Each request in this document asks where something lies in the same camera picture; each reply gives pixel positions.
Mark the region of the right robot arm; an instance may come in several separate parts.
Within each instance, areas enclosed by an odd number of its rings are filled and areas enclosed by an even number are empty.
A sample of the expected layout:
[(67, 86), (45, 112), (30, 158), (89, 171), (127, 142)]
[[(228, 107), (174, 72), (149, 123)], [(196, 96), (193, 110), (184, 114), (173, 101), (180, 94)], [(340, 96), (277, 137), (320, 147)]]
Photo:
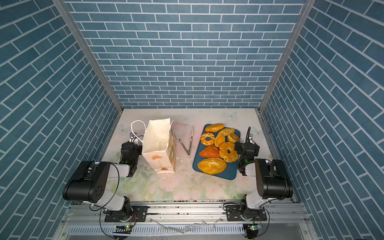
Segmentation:
[(256, 190), (245, 195), (240, 205), (240, 217), (245, 221), (267, 219), (264, 205), (276, 200), (290, 199), (294, 187), (282, 160), (258, 158), (260, 147), (247, 140), (235, 143), (235, 150), (240, 155), (238, 170), (246, 177), (256, 179)]

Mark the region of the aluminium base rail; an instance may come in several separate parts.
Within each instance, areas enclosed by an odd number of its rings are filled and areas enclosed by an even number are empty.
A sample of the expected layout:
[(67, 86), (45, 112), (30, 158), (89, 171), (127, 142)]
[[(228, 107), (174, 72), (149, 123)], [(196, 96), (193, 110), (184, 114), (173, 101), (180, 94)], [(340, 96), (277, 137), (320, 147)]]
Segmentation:
[(147, 206), (145, 222), (106, 223), (86, 204), (70, 206), (56, 240), (314, 240), (315, 230), (300, 203), (264, 205), (266, 221), (229, 222), (223, 204), (241, 201), (133, 202)]

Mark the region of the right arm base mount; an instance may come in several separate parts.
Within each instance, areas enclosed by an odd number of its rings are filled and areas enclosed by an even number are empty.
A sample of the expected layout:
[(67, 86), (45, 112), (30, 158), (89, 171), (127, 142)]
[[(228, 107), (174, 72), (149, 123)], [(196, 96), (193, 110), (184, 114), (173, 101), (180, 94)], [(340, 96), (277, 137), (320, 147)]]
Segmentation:
[(252, 210), (235, 203), (223, 204), (223, 210), (226, 213), (229, 222), (239, 221), (266, 221), (267, 216), (264, 210)]

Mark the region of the striped yellow bread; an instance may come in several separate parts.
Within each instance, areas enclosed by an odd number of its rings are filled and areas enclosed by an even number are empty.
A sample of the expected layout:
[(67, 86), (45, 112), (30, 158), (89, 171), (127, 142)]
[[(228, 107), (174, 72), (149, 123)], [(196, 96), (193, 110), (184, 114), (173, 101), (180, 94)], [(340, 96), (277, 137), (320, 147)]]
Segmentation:
[(235, 129), (228, 129), (228, 128), (225, 128), (225, 129), (222, 129), (220, 132), (219, 132), (219, 135), (223, 135), (225, 137), (227, 137), (228, 135), (230, 134), (234, 134), (235, 133)]

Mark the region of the white paper bag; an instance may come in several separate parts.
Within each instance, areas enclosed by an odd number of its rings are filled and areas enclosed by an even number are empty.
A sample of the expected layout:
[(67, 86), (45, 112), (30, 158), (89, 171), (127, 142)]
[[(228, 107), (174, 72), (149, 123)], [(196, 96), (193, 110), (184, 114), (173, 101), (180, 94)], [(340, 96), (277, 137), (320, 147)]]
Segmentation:
[(176, 141), (173, 131), (173, 121), (168, 119), (150, 120), (144, 125), (142, 139), (142, 156), (157, 174), (175, 172)]

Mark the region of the oval golden bread roll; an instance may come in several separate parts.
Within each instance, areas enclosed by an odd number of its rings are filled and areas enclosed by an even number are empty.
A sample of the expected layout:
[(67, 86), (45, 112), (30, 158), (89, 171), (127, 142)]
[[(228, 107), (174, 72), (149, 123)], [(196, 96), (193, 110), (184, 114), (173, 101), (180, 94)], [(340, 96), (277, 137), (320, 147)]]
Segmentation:
[(213, 124), (213, 125), (207, 126), (205, 128), (205, 131), (208, 133), (216, 133), (224, 128), (225, 128), (225, 125), (223, 124)]

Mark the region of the orange half-moon bread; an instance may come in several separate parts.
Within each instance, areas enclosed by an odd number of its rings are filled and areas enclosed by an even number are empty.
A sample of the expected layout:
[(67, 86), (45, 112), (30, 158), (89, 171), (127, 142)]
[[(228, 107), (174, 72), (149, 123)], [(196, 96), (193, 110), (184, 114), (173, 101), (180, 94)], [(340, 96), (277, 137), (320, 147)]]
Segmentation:
[(215, 147), (219, 148), (221, 144), (225, 143), (226, 142), (226, 137), (223, 135), (223, 134), (218, 134), (216, 137), (215, 137)]

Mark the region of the orange triangular pastry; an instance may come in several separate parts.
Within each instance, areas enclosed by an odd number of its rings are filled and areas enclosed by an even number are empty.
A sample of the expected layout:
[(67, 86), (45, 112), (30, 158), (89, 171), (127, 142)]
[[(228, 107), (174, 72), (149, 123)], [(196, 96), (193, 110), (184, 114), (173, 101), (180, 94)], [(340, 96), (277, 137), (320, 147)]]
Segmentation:
[(202, 158), (220, 158), (220, 151), (214, 145), (207, 146), (201, 152), (199, 152), (199, 156)]

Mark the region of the large sesame oval bread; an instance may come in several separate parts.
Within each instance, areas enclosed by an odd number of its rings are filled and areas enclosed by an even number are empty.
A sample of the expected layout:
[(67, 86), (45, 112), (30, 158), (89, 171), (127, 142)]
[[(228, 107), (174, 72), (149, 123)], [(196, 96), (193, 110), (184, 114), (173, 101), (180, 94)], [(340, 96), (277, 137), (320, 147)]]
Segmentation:
[(216, 175), (227, 168), (227, 163), (220, 158), (207, 158), (198, 163), (198, 169), (208, 175)]

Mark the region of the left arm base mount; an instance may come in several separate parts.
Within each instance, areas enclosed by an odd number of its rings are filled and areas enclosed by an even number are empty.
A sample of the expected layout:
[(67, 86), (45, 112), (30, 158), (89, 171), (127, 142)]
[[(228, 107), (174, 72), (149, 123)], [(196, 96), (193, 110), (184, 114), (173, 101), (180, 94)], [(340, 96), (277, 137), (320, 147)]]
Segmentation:
[(104, 211), (106, 214), (106, 223), (125, 223), (125, 222), (145, 222), (148, 207), (147, 206), (130, 206), (123, 207), (120, 211)]

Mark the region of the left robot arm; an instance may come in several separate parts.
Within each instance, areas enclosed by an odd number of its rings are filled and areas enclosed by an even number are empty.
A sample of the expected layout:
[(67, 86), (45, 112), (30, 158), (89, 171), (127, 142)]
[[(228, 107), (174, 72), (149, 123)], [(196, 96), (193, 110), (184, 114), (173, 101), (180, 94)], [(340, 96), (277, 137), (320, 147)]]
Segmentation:
[(122, 144), (119, 163), (82, 161), (63, 190), (66, 201), (87, 202), (104, 210), (106, 222), (128, 222), (137, 217), (128, 197), (107, 189), (108, 179), (130, 178), (137, 170), (142, 146), (133, 142)]

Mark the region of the teal tray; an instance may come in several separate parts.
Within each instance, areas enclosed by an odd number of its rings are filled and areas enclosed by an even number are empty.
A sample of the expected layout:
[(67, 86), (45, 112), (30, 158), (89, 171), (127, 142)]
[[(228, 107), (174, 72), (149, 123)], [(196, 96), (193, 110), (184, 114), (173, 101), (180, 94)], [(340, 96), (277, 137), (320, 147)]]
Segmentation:
[(240, 136), (240, 131), (226, 128), (222, 124), (206, 124), (200, 137), (193, 169), (219, 178), (234, 180), (240, 157), (235, 150), (235, 142), (240, 140)]

